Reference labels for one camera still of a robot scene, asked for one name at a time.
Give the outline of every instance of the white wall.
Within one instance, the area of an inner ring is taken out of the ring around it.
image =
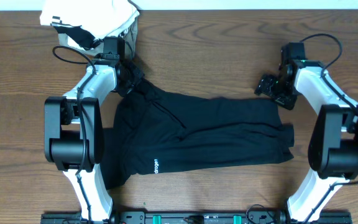
[[[44,2],[45,0],[0,0],[0,11],[42,10]],[[132,0],[132,2],[138,9],[143,10],[358,9],[358,0]]]

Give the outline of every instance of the white cloth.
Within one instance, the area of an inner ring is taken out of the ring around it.
[[[138,15],[138,10],[128,0],[46,0],[40,21],[44,26],[81,26],[95,39],[103,39],[117,37]],[[82,49],[71,38],[68,45]]]

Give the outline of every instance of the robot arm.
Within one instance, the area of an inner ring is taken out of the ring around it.
[[[311,168],[287,200],[288,219],[298,222],[317,220],[335,192],[358,175],[358,116],[348,104],[358,109],[358,102],[349,98],[323,69],[321,62],[305,57],[302,42],[289,43],[282,48],[280,75],[264,75],[255,91],[289,110],[297,96],[303,95],[318,115],[308,149]],[[354,139],[341,139],[341,133],[354,134]]]
[[[124,40],[105,38],[103,51],[92,61],[96,71],[88,64],[85,76],[72,90],[63,96],[51,96],[45,101],[45,157],[49,162],[54,162],[73,185],[81,204],[80,220],[89,220],[91,216],[93,223],[109,223],[113,206],[99,166],[104,151],[99,107],[111,91],[125,96],[144,76],[131,61],[124,60]],[[81,91],[80,104],[78,91]],[[80,122],[79,113],[83,113],[83,123]],[[62,125],[69,124],[85,126],[88,152],[83,164],[82,129],[62,129]]]

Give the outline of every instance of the black clothing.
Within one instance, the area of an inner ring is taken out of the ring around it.
[[[132,174],[281,163],[293,158],[293,136],[270,100],[207,100],[143,80],[105,129],[101,170],[110,189]]]

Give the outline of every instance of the wood grain surface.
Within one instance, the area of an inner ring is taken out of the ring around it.
[[[44,157],[44,101],[62,95],[84,75],[84,66],[52,55],[58,44],[40,12],[0,12],[0,223],[39,223],[44,212],[77,211],[67,178]],[[336,83],[358,101],[358,11],[145,11],[139,18],[135,62],[160,88],[211,98],[253,98],[265,72],[276,73],[280,47],[328,32],[344,53],[330,69]],[[328,62],[337,46],[307,42],[308,58]],[[70,52],[62,57],[78,59]],[[120,97],[102,106],[111,127]],[[134,175],[110,194],[120,210],[245,211],[260,203],[281,207],[305,177],[307,146],[316,115],[300,97],[280,110],[295,127],[295,158],[283,164]],[[348,209],[358,223],[358,186],[343,187],[326,208]]]

